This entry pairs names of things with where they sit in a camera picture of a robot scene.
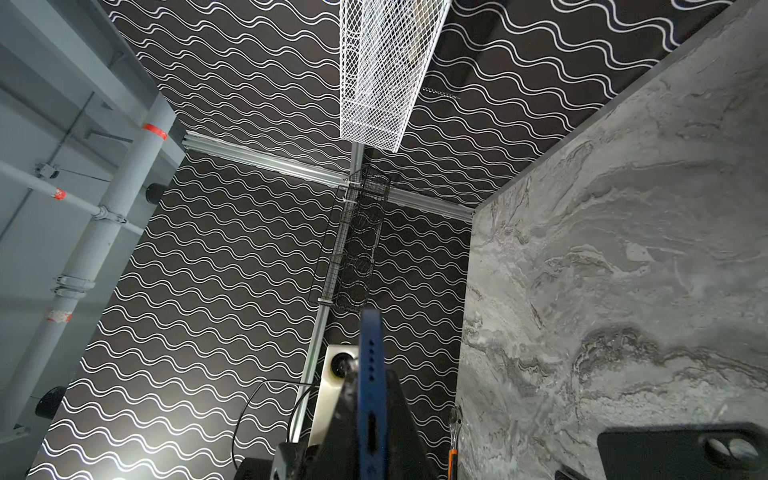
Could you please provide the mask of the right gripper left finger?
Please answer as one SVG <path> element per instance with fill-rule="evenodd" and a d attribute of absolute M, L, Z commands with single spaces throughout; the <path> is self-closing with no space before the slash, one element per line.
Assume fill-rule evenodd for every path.
<path fill-rule="evenodd" d="M 365 479 L 365 396 L 357 359 L 343 359 L 345 374 L 325 437 L 308 442 L 283 443 L 272 461 L 273 479 Z"/>

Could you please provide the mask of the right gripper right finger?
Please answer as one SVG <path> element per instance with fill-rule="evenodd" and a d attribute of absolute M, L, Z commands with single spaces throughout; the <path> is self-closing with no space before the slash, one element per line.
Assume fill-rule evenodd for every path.
<path fill-rule="evenodd" d="M 396 373 L 386 371 L 387 479 L 437 479 Z"/>

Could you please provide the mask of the blue phone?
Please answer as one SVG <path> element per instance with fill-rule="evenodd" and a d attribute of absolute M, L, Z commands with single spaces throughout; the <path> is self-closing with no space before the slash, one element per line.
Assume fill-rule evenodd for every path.
<path fill-rule="evenodd" d="M 360 479 L 387 476 L 387 382 L 382 317 L 364 309 L 360 317 L 357 394 L 358 467 Z"/>

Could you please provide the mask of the black phone case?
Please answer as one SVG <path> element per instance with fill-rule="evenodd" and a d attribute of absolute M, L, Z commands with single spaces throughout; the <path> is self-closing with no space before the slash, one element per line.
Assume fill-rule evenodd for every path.
<path fill-rule="evenodd" d="M 597 447 L 608 479 L 767 477 L 767 430 L 752 423 L 612 427 Z"/>

